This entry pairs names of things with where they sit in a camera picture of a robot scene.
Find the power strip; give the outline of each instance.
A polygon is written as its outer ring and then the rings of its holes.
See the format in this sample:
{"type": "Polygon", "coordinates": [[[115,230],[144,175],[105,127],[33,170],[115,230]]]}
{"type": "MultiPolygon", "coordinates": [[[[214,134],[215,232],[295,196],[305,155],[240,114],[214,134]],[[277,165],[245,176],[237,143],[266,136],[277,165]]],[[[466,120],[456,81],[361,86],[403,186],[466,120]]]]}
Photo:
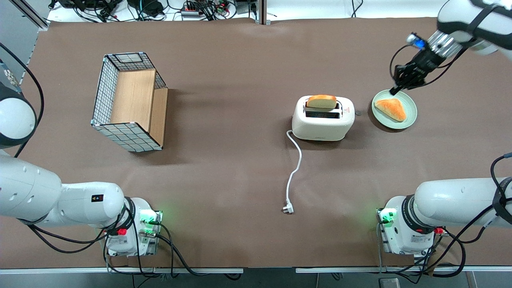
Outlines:
{"type": "Polygon", "coordinates": [[[183,8],[181,9],[181,16],[183,18],[200,18],[199,8],[194,5],[194,2],[185,2],[183,3],[183,8]]]}

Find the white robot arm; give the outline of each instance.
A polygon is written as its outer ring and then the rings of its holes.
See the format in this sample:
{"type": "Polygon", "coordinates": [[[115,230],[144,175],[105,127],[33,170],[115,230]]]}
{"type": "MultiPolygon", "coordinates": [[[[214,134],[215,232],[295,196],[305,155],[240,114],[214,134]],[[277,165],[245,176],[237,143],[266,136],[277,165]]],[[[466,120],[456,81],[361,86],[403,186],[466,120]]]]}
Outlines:
{"type": "MultiPolygon", "coordinates": [[[[512,197],[512,185],[508,182],[504,192],[507,198],[512,197]]],[[[379,221],[385,223],[384,249],[388,253],[421,257],[433,245],[435,228],[468,224],[493,204],[495,195],[496,185],[491,178],[423,182],[414,195],[395,196],[385,208],[379,209],[379,221]]],[[[512,212],[512,202],[506,209],[512,212]]],[[[484,213],[474,225],[511,227],[505,219],[496,217],[494,209],[484,213]]]]}
{"type": "Polygon", "coordinates": [[[482,55],[500,50],[512,60],[511,5],[511,0],[446,2],[437,17],[437,31],[428,40],[415,33],[407,37],[408,45],[420,51],[407,64],[395,66],[390,93],[429,84],[425,82],[429,73],[454,56],[453,63],[469,48],[482,55]]]}
{"type": "MultiPolygon", "coordinates": [[[[0,149],[26,143],[37,126],[34,109],[15,87],[0,85],[0,149]]],[[[62,184],[55,173],[0,150],[0,215],[33,228],[88,224],[108,233],[110,255],[143,256],[156,253],[162,213],[141,198],[125,197],[116,184],[62,184]]]]}
{"type": "MultiPolygon", "coordinates": [[[[409,63],[395,67],[395,86],[390,93],[424,86],[427,74],[469,48],[482,55],[500,50],[512,60],[511,6],[511,0],[446,2],[437,17],[438,30],[428,40],[416,34],[407,38],[407,43],[420,51],[409,63]]],[[[492,209],[473,224],[511,227],[512,204],[504,200],[512,197],[512,185],[508,185],[509,178],[498,181],[504,185],[504,195],[498,195],[493,179],[478,178],[424,182],[414,195],[393,197],[385,208],[378,209],[385,251],[422,257],[433,245],[435,228],[467,225],[490,205],[492,209]]]]}

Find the toast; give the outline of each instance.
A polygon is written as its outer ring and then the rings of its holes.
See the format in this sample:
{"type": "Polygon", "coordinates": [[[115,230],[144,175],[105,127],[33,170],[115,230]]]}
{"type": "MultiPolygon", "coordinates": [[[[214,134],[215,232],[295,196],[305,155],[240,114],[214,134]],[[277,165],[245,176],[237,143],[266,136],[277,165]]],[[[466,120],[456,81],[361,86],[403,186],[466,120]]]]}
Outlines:
{"type": "Polygon", "coordinates": [[[334,109],[336,108],[336,97],[331,95],[315,95],[309,97],[306,102],[308,108],[324,108],[334,109]]]}

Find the warning label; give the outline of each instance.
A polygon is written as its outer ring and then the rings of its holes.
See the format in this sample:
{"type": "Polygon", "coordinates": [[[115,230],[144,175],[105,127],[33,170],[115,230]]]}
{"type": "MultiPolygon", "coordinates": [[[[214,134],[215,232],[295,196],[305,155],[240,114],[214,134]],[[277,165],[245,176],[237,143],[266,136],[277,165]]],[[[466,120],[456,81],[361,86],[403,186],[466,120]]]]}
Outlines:
{"type": "Polygon", "coordinates": [[[412,235],[411,243],[425,243],[430,241],[432,238],[429,235],[412,235]]]}
{"type": "Polygon", "coordinates": [[[109,242],[110,244],[113,244],[113,245],[123,245],[125,243],[128,243],[128,238],[126,236],[119,236],[119,237],[112,237],[112,238],[109,238],[109,242]]]}

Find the toaster slot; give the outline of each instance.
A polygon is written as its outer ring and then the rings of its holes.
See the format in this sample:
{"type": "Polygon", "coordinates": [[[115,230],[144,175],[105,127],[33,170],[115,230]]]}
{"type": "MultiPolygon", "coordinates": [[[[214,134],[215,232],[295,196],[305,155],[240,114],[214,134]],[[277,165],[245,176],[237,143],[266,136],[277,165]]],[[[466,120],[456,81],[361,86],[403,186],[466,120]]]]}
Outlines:
{"type": "Polygon", "coordinates": [[[339,119],[337,112],[306,111],[306,117],[339,119]]]}

